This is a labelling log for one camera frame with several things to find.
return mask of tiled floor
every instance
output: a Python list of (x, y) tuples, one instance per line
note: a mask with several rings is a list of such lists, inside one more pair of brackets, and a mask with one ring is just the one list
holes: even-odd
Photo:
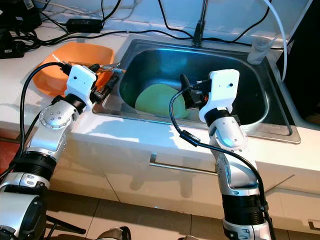
[[(49, 192), (47, 206), (49, 216), (87, 230), (80, 235), (58, 228), (52, 240), (95, 240), (104, 231), (121, 226), (130, 228), (133, 240), (177, 240), (185, 235), (199, 240), (227, 240), (219, 219), (56, 191)], [(319, 240), (320, 235), (276, 229), (276, 239)]]

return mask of black power supply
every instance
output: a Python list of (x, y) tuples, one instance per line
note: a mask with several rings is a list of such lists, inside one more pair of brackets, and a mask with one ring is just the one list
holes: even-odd
[(100, 19), (69, 19), (65, 26), (69, 33), (88, 33), (88, 34), (98, 34), (102, 29), (102, 21)]

